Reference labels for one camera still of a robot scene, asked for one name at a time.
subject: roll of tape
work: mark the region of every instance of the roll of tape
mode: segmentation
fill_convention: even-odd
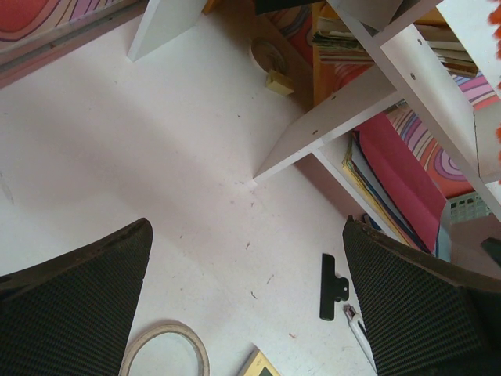
[[[136,354],[150,339],[166,333],[178,334],[186,338],[196,353],[196,359],[198,360],[198,376],[209,376],[209,356],[207,355],[204,344],[190,327],[181,323],[162,324],[141,334],[139,338],[133,341],[125,350],[120,376],[128,376],[131,370],[132,361]]]

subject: stain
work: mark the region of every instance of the stain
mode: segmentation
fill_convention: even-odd
[[[0,187],[2,188],[3,194],[7,199],[7,201],[10,202],[12,205],[14,205],[13,193],[10,191],[10,188],[7,185],[7,182],[5,181],[2,172],[0,172]]]

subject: black clip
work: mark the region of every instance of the black clip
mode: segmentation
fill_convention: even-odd
[[[334,256],[322,254],[322,286],[320,288],[320,318],[322,320],[334,320],[334,303],[348,300],[349,286],[346,278],[336,277]]]

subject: pen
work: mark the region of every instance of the pen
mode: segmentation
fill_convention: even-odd
[[[362,347],[363,352],[367,356],[367,360],[370,365],[373,366],[374,371],[377,374],[376,364],[374,363],[373,352],[370,349],[369,341],[367,340],[366,329],[363,325],[362,316],[355,311],[355,308],[352,305],[344,306],[344,314],[348,318],[348,324],[350,325],[351,331],[357,338],[357,341]]]

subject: small yellow object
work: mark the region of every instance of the small yellow object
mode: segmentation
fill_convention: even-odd
[[[247,362],[243,365],[238,376],[280,376],[276,369],[272,366],[266,356],[259,350],[255,349],[249,356]]]
[[[276,70],[268,72],[266,87],[274,92],[278,92],[281,96],[288,96],[294,92],[294,83],[292,80]]]

